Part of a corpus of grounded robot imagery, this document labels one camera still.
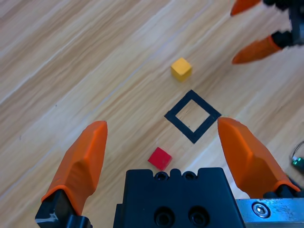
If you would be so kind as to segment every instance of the cable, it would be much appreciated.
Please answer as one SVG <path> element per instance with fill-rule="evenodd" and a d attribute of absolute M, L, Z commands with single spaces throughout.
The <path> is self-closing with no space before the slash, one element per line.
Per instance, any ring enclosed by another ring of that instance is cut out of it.
<path fill-rule="evenodd" d="M 304 141 L 300 142 L 294 149 L 294 151 L 291 153 L 290 155 L 290 159 L 292 161 L 295 161 L 298 159 L 298 157 L 295 156 L 295 154 L 297 153 L 297 151 L 299 150 L 299 148 L 304 144 Z"/>

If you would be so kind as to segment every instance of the black square frame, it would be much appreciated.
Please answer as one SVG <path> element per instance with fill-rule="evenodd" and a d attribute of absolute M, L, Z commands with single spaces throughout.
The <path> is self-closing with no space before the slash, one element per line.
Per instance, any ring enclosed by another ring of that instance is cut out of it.
<path fill-rule="evenodd" d="M 192 100 L 204 109 L 210 116 L 193 132 L 188 128 L 176 115 L 183 107 Z M 196 143 L 198 139 L 213 125 L 213 123 L 221 116 L 221 114 L 209 105 L 203 98 L 201 98 L 193 90 L 190 90 L 186 95 L 165 115 L 174 126 L 176 126 L 192 143 Z"/>

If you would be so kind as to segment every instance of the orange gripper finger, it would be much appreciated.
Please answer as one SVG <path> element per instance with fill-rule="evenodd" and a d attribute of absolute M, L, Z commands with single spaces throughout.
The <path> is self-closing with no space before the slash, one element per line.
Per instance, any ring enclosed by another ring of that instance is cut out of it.
<path fill-rule="evenodd" d="M 233 179 L 250 198 L 262 198 L 281 185 L 300 191 L 293 185 L 270 151 L 238 121 L 221 117 L 218 134 Z"/>
<path fill-rule="evenodd" d="M 94 193 L 99 181 L 107 132 L 105 121 L 87 126 L 67 150 L 42 201 L 56 190 L 64 190 L 76 214 L 81 215 L 86 199 Z"/>
<path fill-rule="evenodd" d="M 243 64 L 266 58 L 278 51 L 282 50 L 278 45 L 274 43 L 271 36 L 255 41 L 242 49 L 233 58 L 232 64 Z"/>
<path fill-rule="evenodd" d="M 244 12 L 255 5 L 259 4 L 261 0 L 237 0 L 231 10 L 231 16 L 235 16 Z"/>

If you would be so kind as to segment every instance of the yellow cube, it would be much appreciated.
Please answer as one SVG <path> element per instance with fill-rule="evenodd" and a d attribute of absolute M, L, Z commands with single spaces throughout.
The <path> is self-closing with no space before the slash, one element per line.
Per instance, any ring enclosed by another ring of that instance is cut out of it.
<path fill-rule="evenodd" d="M 177 80 L 183 82 L 191 75 L 192 66 L 184 58 L 180 58 L 171 65 L 171 73 Z"/>

